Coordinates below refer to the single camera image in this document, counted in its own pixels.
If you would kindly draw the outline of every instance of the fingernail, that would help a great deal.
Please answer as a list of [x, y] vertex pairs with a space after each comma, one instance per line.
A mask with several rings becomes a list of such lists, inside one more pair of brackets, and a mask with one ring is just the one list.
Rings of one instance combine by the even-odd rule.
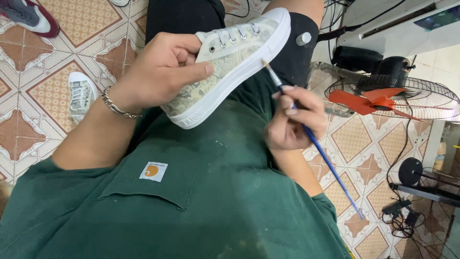
[[295, 115], [297, 114], [297, 109], [287, 109], [285, 113], [286, 115]]
[[214, 73], [214, 66], [211, 63], [206, 64], [204, 69], [206, 70], [206, 75], [208, 75], [208, 76], [210, 76], [212, 73]]
[[290, 85], [283, 85], [283, 91], [289, 91], [289, 90], [294, 90], [294, 86]]

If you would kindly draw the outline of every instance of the forearm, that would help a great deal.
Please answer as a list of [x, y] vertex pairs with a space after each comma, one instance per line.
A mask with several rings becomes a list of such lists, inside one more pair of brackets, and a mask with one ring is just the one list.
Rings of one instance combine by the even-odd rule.
[[[108, 94], [118, 105], [122, 95], [113, 92], [113, 88], [115, 86]], [[123, 158], [135, 125], [135, 119], [116, 114], [99, 97], [80, 124], [58, 146], [52, 159], [67, 170], [114, 166]]]
[[270, 150], [270, 152], [278, 168], [300, 185], [310, 197], [323, 192], [301, 150]]

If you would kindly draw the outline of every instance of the sneaker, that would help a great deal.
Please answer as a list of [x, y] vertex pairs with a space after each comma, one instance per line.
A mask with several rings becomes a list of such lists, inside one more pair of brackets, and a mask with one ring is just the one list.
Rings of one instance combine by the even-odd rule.
[[1, 15], [40, 37], [54, 38], [61, 30], [58, 22], [44, 7], [30, 0], [4, 1], [0, 9]]
[[270, 10], [247, 24], [197, 32], [202, 45], [196, 62], [210, 62], [214, 74], [185, 86], [161, 108], [183, 129], [198, 126], [239, 84], [263, 68], [261, 59], [275, 58], [290, 33], [291, 18], [285, 8]]
[[118, 7], [125, 7], [129, 4], [129, 0], [110, 0], [110, 2]]
[[89, 107], [99, 96], [96, 85], [91, 79], [80, 72], [72, 72], [69, 75], [70, 89], [70, 119], [76, 124], [83, 120]]

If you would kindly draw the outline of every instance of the black shorts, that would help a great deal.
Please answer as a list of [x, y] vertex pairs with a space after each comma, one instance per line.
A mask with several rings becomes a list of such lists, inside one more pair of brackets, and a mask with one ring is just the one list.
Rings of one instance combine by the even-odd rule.
[[[319, 29], [303, 14], [291, 12], [291, 35], [270, 66], [284, 84], [305, 86]], [[159, 32], [194, 34], [225, 28], [225, 9], [220, 0], [150, 0], [145, 44]], [[298, 46], [298, 35], [309, 32], [311, 40]]]

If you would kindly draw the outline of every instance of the chest pocket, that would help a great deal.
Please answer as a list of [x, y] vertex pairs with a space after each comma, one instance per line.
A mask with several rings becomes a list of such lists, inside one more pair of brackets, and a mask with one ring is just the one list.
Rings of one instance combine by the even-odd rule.
[[[167, 164], [160, 182], [141, 176], [152, 176], [159, 180], [163, 168], [146, 168], [150, 162]], [[150, 138], [122, 161], [118, 172], [98, 199], [113, 194], [147, 195], [162, 198], [186, 210], [190, 203], [192, 185], [197, 169], [202, 168], [193, 149], [171, 140]]]

